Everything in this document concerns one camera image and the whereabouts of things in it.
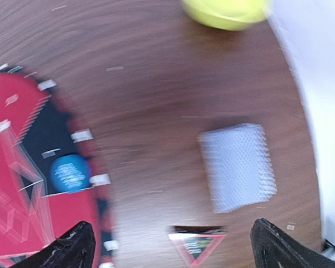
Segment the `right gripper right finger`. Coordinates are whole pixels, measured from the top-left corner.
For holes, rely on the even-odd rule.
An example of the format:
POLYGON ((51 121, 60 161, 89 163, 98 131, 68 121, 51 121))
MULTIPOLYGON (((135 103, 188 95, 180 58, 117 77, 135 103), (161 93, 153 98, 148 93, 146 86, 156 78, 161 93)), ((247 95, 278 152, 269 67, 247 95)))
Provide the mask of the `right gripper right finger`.
POLYGON ((335 267, 334 260, 303 246, 265 218, 255 220, 250 239, 256 267, 335 267))

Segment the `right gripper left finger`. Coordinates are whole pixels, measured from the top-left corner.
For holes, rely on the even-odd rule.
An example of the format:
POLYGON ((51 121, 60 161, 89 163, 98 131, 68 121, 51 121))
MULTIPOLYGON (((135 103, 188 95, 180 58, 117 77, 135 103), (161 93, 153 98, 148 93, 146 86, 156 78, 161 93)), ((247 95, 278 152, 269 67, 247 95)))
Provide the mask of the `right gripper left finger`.
POLYGON ((13 267, 92 267, 94 253, 93 227, 81 221, 47 247, 13 267))

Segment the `red black triangular token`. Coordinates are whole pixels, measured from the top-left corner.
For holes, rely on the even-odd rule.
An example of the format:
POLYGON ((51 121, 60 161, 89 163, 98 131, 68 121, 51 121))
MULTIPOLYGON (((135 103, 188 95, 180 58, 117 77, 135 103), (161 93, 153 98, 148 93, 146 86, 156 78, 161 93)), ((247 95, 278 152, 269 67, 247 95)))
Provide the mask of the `red black triangular token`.
POLYGON ((199 267, 225 239, 223 226, 170 226, 168 237, 187 267, 199 267))

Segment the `blue small blind button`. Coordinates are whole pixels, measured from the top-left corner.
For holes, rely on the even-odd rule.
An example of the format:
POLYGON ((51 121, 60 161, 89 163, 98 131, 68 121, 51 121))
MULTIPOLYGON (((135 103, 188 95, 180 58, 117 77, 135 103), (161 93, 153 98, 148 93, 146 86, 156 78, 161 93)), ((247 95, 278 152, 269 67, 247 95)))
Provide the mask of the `blue small blind button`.
POLYGON ((57 158, 50 168, 50 182, 57 193, 77 193, 91 187, 91 168, 78 154, 57 158))

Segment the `grey playing card deck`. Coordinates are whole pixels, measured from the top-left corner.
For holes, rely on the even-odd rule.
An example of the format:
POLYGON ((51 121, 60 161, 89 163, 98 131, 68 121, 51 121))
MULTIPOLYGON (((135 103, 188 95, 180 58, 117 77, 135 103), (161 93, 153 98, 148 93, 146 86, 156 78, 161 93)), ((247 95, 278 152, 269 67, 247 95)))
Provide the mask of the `grey playing card deck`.
POLYGON ((243 123, 203 132, 198 141, 216 213, 267 202, 277 193, 261 125, 243 123))

